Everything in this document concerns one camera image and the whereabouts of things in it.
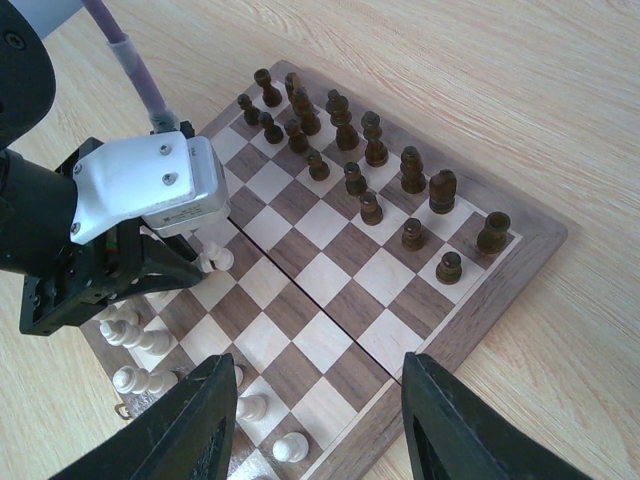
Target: white square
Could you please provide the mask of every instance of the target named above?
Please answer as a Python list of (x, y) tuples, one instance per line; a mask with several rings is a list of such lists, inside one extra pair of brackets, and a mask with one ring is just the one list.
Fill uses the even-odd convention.
[(262, 89), (260, 89), (260, 94), (253, 99), (253, 106), (256, 107), (261, 112), (269, 112), (273, 118), (276, 118), (282, 111), (289, 106), (289, 97), (287, 97), (287, 90), (284, 88), (284, 83), (279, 80), (275, 80), (271, 82), (271, 85), (280, 90), (282, 94), (282, 102), (280, 105), (276, 105), (275, 107), (267, 107), (262, 100)]
[(322, 110), (317, 106), (316, 108), (318, 108), (319, 110), (318, 118), (320, 119), (322, 128), (318, 133), (309, 137), (309, 144), (319, 152), (322, 152), (325, 148), (331, 145), (331, 142), (336, 139), (337, 129), (336, 127), (331, 125), (331, 116), (327, 113), (327, 111)]
[(270, 203), (292, 180), (293, 177), (275, 163), (267, 162), (267, 164), (247, 182), (247, 188), (255, 193), (264, 203)]
[[(458, 280), (458, 283), (454, 283), (453, 285), (445, 285), (436, 278), (436, 267), (440, 263), (440, 260), (442, 260), (442, 256), (447, 252), (456, 252), (462, 260), (462, 276), (460, 280)], [(482, 277), (483, 273), (484, 269), (482, 267), (462, 255), (451, 245), (445, 243), (422, 270), (418, 272), (418, 275), (453, 303), (458, 303), (480, 277)]]
[[(256, 378), (242, 394), (244, 397), (249, 395), (260, 395), (267, 401), (267, 413), (259, 422), (238, 420), (242, 429), (257, 447), (269, 436), (273, 429), (280, 424), (284, 417), (289, 414), (289, 409), (280, 399), (278, 394), (273, 391), (273, 388), (271, 388), (267, 381), (262, 377)], [(241, 478), (243, 480), (248, 480), (255, 477)]]
[(367, 225), (362, 221), (360, 213), (358, 213), (353, 217), (351, 223), (371, 237), (378, 245), (382, 246), (393, 237), (393, 234), (396, 233), (409, 218), (409, 215), (381, 195), (377, 195), (376, 197), (382, 208), (382, 222), (378, 225)]
[(311, 387), (291, 413), (323, 450), (356, 416), (349, 402), (324, 377)]
[(350, 277), (324, 253), (319, 253), (296, 277), (296, 282), (321, 307), (326, 307)]
[(210, 355), (221, 355), (229, 348), (231, 340), (211, 315), (207, 314), (187, 333), (180, 345), (193, 363), (200, 365)]
[(289, 284), (289, 279), (267, 257), (262, 257), (238, 284), (264, 310)]
[(293, 343), (324, 374), (353, 342), (324, 312), (318, 312)]
[(144, 327), (145, 332), (151, 332), (154, 330), (163, 330), (167, 332), (171, 337), (171, 344), (169, 346), (169, 349), (167, 350), (167, 353), (165, 353), (164, 355), (150, 355), (149, 353), (145, 352), (139, 347), (132, 348), (129, 350), (129, 353), (131, 354), (131, 357), (136, 362), (136, 364), (140, 368), (146, 368), (149, 372), (152, 371), (154, 368), (156, 368), (158, 364), (162, 360), (164, 360), (165, 357), (169, 355), (169, 352), (171, 352), (171, 350), (173, 350), (178, 344), (178, 341), (171, 334), (171, 332), (169, 331), (169, 329), (167, 328), (167, 326), (164, 324), (164, 322), (160, 317), (154, 318), (149, 322), (149, 324), (146, 327)]
[(422, 226), (435, 233), (445, 242), (462, 226), (475, 211), (475, 207), (464, 198), (456, 196), (456, 203), (449, 213), (438, 215), (429, 208), (429, 201), (424, 202), (414, 212), (413, 217), (420, 220)]
[(235, 130), (230, 127), (226, 127), (211, 139), (211, 146), (216, 152), (218, 160), (220, 160), (220, 163), (223, 165), (231, 160), (235, 154), (242, 150), (248, 143), (242, 135), (236, 133)]
[(169, 290), (168, 292), (154, 292), (147, 293), (145, 298), (151, 304), (156, 313), (160, 313), (164, 310), (164, 307), (171, 303), (171, 300), (176, 298), (182, 290)]
[(384, 249), (378, 250), (353, 279), (388, 307), (415, 274)]
[(265, 207), (246, 227), (244, 233), (268, 252), (282, 240), (293, 226), (271, 207)]
[(321, 182), (315, 181), (309, 175), (309, 169), (305, 168), (296, 179), (315, 193), (320, 198), (324, 197), (340, 180), (344, 180), (344, 170), (334, 163), (329, 157), (322, 155), (322, 159), (327, 162), (329, 166), (329, 176)]
[(221, 222), (205, 225), (196, 230), (195, 236), (202, 242), (202, 245), (206, 245), (209, 242), (214, 242), (224, 247), (231, 241), (238, 233), (238, 229), (225, 218)]
[(224, 179), (227, 184), (227, 191), (229, 192), (229, 198), (233, 197), (238, 190), (242, 188), (244, 182), (236, 177), (228, 168), (224, 169)]
[(267, 314), (262, 312), (236, 338), (235, 345), (258, 373), (262, 373), (289, 345), (289, 339)]
[(191, 293), (198, 299), (208, 312), (215, 307), (222, 297), (233, 288), (236, 281), (227, 272), (214, 270), (197, 285), (191, 287)]
[(346, 218), (320, 200), (296, 223), (296, 229), (322, 250), (348, 223)]
[(264, 458), (257, 448), (249, 455), (228, 480), (247, 480), (254, 478), (269, 478), (280, 480), (280, 477), (273, 471), (269, 462)]
[(367, 163), (366, 158), (362, 157), (358, 161), (360, 171), (364, 178), (367, 179), (367, 186), (374, 192), (382, 190), (389, 181), (400, 171), (400, 157), (389, 153), (389, 160), (382, 167), (372, 167)]
[(267, 142), (267, 139), (264, 138), (264, 130), (261, 130), (258, 135), (251, 139), (251, 143), (269, 158), (275, 157), (276, 154), (287, 145), (287, 135), (284, 133), (284, 127), (278, 122), (274, 123), (282, 129), (282, 140), (280, 140), (279, 143), (274, 145)]
[(360, 335), (358, 343), (388, 371), (395, 372), (406, 352), (414, 352), (422, 339), (391, 311), (384, 310)]

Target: dark brown chess piece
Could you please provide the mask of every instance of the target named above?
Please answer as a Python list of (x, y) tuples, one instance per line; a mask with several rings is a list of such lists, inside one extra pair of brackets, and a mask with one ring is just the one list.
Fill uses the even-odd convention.
[(289, 136), (289, 148), (294, 153), (304, 153), (309, 148), (307, 136), (300, 130), (300, 123), (295, 118), (287, 120), (284, 131)]
[(347, 162), (344, 166), (344, 176), (347, 179), (345, 185), (349, 195), (359, 197), (367, 191), (367, 179), (362, 175), (357, 163)]
[(331, 116), (331, 124), (337, 128), (336, 144), (343, 152), (353, 150), (360, 143), (360, 137), (358, 137), (358, 132), (351, 125), (349, 100), (347, 100), (347, 97), (340, 95), (337, 90), (331, 90), (328, 97), (329, 100), (325, 107)]
[(247, 122), (247, 125), (258, 125), (258, 116), (260, 115), (260, 110), (257, 107), (253, 106), (249, 95), (245, 93), (241, 93), (240, 95), (238, 95), (238, 105), (240, 105), (240, 108), (244, 112), (244, 121)]
[(329, 165), (322, 160), (322, 155), (316, 149), (312, 148), (307, 155), (307, 164), (309, 165), (309, 175), (316, 182), (326, 180), (329, 176)]
[(404, 222), (402, 246), (410, 252), (417, 252), (424, 247), (424, 232), (417, 218), (410, 218)]
[(451, 170), (440, 170), (429, 180), (429, 208), (440, 215), (453, 210), (458, 180)]
[(478, 234), (477, 245), (482, 253), (500, 253), (507, 245), (507, 230), (511, 226), (509, 215), (493, 212), (487, 215), (484, 228)]
[(275, 124), (273, 117), (269, 112), (262, 112), (258, 116), (258, 121), (262, 128), (264, 128), (264, 138), (271, 144), (280, 143), (284, 139), (284, 133), (282, 129)]
[(287, 76), (284, 77), (284, 89), (287, 91), (287, 98), (289, 98), (290, 102), (293, 102), (291, 100), (293, 97), (293, 91), (301, 86), (302, 82), (300, 81), (300, 77), (297, 73), (287, 73)]
[(406, 147), (400, 156), (400, 171), (402, 178), (400, 184), (402, 189), (407, 193), (420, 193), (427, 186), (427, 180), (422, 173), (423, 165), (420, 158), (420, 152), (416, 147)]
[(376, 194), (364, 192), (360, 196), (360, 218), (366, 225), (378, 225), (382, 221), (382, 208)]
[(372, 167), (381, 167), (389, 160), (389, 150), (380, 141), (382, 129), (380, 128), (380, 116), (374, 112), (365, 112), (360, 122), (363, 128), (363, 136), (368, 141), (364, 156)]
[(300, 117), (300, 128), (305, 135), (312, 136), (318, 133), (322, 125), (320, 124), (320, 119), (313, 111), (313, 104), (311, 100), (309, 100), (309, 95), (303, 87), (293, 89), (291, 104), (293, 105), (293, 112)]
[(436, 267), (436, 278), (445, 285), (453, 285), (462, 276), (462, 259), (456, 252), (447, 252)]
[(261, 68), (253, 74), (253, 79), (262, 88), (262, 101), (267, 107), (277, 107), (282, 102), (280, 90), (271, 85), (271, 74), (266, 68)]

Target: wooden chessboard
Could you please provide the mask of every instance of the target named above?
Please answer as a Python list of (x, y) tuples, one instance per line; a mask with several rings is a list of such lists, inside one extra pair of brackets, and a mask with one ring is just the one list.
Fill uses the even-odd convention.
[[(298, 73), (322, 122), (309, 140), (329, 164), (329, 178), (313, 181), (304, 156), (292, 153), (286, 138), (267, 143), (234, 102), (201, 133), (212, 139), (224, 165), (231, 221), (189, 238), (197, 250), (208, 240), (225, 245), (235, 255), (233, 269), (162, 301), (141, 297), (121, 307), (137, 310), (146, 329), (172, 333), (174, 348), (164, 358), (107, 346), (95, 322), (81, 328), (109, 376), (123, 365), (187, 372), (208, 355), (233, 353), (246, 370), (241, 391), (267, 395), (273, 409), (264, 424), (239, 422), (231, 478), (358, 478), (401, 431), (404, 353), (426, 352), (455, 370), (567, 230), (524, 194), (414, 136), (347, 89), (283, 61), (270, 72), (283, 94), (279, 106), (267, 108), (257, 85), (245, 93), (282, 125), (293, 117), (284, 77)], [(332, 88), (349, 98), (360, 133), (366, 110), (380, 114), (390, 153), (385, 166), (366, 164), (364, 139), (353, 151), (337, 149), (324, 109)], [(435, 215), (428, 192), (409, 195), (400, 187), (399, 155), (408, 145), (421, 153), (427, 177), (443, 168), (455, 172), (452, 212)], [(346, 193), (342, 167), (348, 161), (359, 163), (378, 195), (384, 219), (375, 227), (362, 223), (358, 200)], [(508, 245), (495, 256), (475, 246), (492, 211), (511, 217)], [(428, 232), (425, 247), (413, 253), (400, 243), (409, 217), (420, 219)], [(463, 276), (445, 286), (435, 267), (448, 251), (460, 254)], [(134, 415), (151, 402), (144, 395), (124, 400)], [(311, 454), (301, 464), (283, 466), (270, 446), (293, 430), (307, 436)]]

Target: table surface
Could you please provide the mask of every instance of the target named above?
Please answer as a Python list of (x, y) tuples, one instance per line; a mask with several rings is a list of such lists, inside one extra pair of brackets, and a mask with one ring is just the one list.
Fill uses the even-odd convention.
[[(287, 59), (563, 215), (569, 239), (456, 375), (595, 478), (640, 478), (640, 4), (632, 0), (112, 0), (160, 89), (204, 127)], [(81, 11), (45, 42), (52, 111), (13, 145), (53, 168), (88, 136), (144, 134), (133, 89)], [(0, 275), (2, 466), (42, 478), (124, 426), (79, 330), (18, 333)], [(409, 478), (399, 439), (367, 479)]]

